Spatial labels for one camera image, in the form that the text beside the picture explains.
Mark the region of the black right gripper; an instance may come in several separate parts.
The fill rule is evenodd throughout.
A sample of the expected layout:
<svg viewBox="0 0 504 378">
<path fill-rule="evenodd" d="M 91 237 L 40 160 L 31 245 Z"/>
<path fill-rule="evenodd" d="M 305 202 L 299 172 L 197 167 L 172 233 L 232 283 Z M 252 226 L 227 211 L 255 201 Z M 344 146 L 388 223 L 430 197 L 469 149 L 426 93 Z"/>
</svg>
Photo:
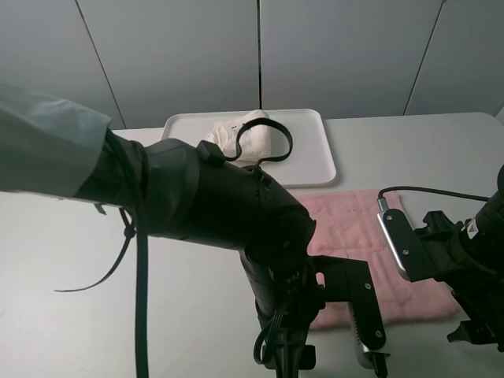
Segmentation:
<svg viewBox="0 0 504 378">
<path fill-rule="evenodd" d="M 497 216 L 452 222 L 431 211 L 415 233 L 434 264 L 428 274 L 444 282 L 469 317 L 447 335 L 449 343 L 503 348 L 503 221 Z"/>
</svg>

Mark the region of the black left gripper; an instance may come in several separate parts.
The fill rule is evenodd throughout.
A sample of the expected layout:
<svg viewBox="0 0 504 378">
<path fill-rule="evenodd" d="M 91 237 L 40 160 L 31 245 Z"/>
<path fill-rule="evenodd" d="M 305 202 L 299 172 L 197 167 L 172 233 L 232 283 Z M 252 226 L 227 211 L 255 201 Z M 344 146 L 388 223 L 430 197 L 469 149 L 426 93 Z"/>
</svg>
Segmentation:
<svg viewBox="0 0 504 378">
<path fill-rule="evenodd" d="M 298 377 L 316 365 L 316 349 L 306 343 L 309 327 L 325 307 L 322 291 L 301 291 L 275 301 L 256 297 L 255 309 L 261 330 L 254 343 L 257 364 L 276 372 L 277 377 Z M 364 354 L 366 369 L 377 378 L 388 378 L 388 353 Z"/>
</svg>

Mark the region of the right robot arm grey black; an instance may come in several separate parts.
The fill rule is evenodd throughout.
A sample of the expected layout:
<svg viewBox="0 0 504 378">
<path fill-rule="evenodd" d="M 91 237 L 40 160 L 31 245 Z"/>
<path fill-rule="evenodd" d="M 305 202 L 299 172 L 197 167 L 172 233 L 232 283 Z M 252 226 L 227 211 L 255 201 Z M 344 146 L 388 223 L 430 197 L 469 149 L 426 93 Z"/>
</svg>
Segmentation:
<svg viewBox="0 0 504 378">
<path fill-rule="evenodd" d="M 454 223 L 431 211 L 415 233 L 433 264 L 422 276 L 447 284 L 469 316 L 448 341 L 494 343 L 503 352 L 503 171 L 497 187 L 474 217 Z"/>
</svg>

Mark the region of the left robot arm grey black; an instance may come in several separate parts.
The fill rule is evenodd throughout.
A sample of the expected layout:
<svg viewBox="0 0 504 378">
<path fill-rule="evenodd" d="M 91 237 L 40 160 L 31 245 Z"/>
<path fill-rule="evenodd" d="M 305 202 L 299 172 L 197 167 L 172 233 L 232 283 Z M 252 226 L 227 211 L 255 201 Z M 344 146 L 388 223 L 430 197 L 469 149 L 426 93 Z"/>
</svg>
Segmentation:
<svg viewBox="0 0 504 378">
<path fill-rule="evenodd" d="M 386 335 L 369 266 L 311 257 L 316 223 L 259 165 L 240 168 L 206 141 L 122 139 L 111 120 L 85 106 L 1 86 L 1 189 L 117 206 L 137 244 L 135 370 L 149 374 L 148 239 L 239 252 L 261 325 L 254 360 L 279 377 L 315 366 L 309 326 L 329 302 L 350 306 L 363 365 L 387 375 Z"/>
</svg>

